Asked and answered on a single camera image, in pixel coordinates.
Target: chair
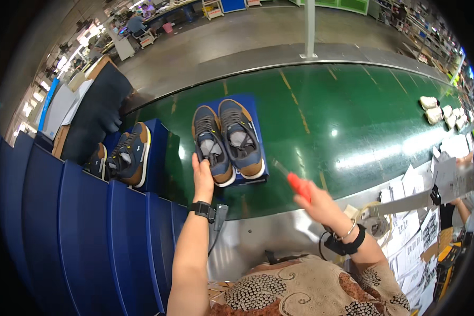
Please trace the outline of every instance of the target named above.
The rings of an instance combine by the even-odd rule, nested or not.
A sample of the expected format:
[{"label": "chair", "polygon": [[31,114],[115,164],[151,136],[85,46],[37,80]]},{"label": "chair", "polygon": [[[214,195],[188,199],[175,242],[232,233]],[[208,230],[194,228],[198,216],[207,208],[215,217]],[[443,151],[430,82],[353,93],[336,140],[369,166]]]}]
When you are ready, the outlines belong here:
[{"label": "chair", "polygon": [[132,33],[132,36],[140,41],[140,48],[142,49],[155,41],[155,37],[151,34],[150,30],[146,31],[140,29],[139,31]]}]

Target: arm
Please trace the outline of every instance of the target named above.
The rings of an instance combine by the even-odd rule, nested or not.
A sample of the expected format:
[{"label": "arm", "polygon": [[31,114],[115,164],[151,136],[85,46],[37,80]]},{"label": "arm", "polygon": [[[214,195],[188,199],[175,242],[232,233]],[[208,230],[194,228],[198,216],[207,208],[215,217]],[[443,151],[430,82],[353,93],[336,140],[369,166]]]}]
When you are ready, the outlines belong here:
[{"label": "arm", "polygon": [[[214,182],[209,161],[199,163],[196,154],[191,158],[194,171],[195,196],[193,202],[211,204]],[[206,315],[209,313],[207,295],[207,249],[209,223],[207,218],[191,211],[184,223],[172,264],[172,288],[167,307],[171,315]]]},{"label": "arm", "polygon": [[[341,211],[325,190],[319,189],[312,181],[309,182],[308,188],[311,195],[310,203],[300,195],[296,195],[294,201],[304,208],[315,221],[330,227],[337,236],[346,236],[353,226],[351,219]],[[342,239],[342,242],[345,244],[352,243],[358,236],[359,231],[359,227],[355,226],[353,231]],[[388,260],[383,251],[368,233],[366,233],[363,243],[358,248],[358,252],[350,256],[359,271],[363,271],[376,263],[388,265]]]},{"label": "arm", "polygon": [[460,214],[461,221],[465,225],[465,223],[467,223],[468,217],[471,216],[471,212],[468,210],[467,206],[465,206],[460,198],[455,199],[453,202],[450,202],[450,204],[456,206],[456,209]]}]

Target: concrete floor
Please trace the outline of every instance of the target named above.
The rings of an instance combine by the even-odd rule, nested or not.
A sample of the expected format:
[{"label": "concrete floor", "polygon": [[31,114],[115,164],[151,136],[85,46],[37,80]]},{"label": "concrete floor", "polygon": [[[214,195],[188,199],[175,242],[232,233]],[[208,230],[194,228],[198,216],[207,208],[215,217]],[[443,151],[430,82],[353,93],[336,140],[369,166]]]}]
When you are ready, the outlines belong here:
[{"label": "concrete floor", "polygon": [[[316,8],[315,40],[396,52],[407,39],[370,16]],[[163,34],[153,45],[118,66],[134,88],[154,95],[155,86],[182,77],[200,63],[255,48],[303,42],[303,7],[253,8],[210,22],[203,18],[175,26],[174,32]]]}]

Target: white pole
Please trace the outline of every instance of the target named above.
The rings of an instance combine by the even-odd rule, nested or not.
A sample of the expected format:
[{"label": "white pole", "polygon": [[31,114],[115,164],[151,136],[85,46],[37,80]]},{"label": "white pole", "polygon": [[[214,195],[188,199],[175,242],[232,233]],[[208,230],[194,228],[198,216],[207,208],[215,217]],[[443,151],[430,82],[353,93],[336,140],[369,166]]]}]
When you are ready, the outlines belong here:
[{"label": "white pole", "polygon": [[463,65],[463,61],[465,60],[465,52],[463,53],[463,55],[461,56],[461,60],[460,60],[460,65],[458,65],[458,67],[456,68],[456,72],[453,74],[453,77],[451,77],[451,81],[449,81],[449,83],[452,85],[453,82],[455,82],[455,78],[456,76],[458,76],[458,73],[460,72],[461,70],[461,66]]},{"label": "white pole", "polygon": [[314,0],[304,1],[305,13],[305,53],[300,57],[312,60],[318,58],[314,53],[314,27],[316,25],[316,10],[314,7]]}]

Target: bracelet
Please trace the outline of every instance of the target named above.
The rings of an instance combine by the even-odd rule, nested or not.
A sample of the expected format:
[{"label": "bracelet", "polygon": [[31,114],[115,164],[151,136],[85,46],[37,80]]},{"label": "bracelet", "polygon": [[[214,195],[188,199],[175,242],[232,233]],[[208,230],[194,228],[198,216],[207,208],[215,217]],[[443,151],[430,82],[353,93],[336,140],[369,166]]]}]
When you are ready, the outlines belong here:
[{"label": "bracelet", "polygon": [[353,226],[351,226],[351,229],[348,231],[348,233],[346,235],[342,236],[342,237],[339,237],[339,236],[335,235],[336,240],[341,241],[342,239],[348,237],[349,234],[353,232],[353,230],[356,226],[356,220],[354,218],[352,218],[351,221],[353,222]]}]

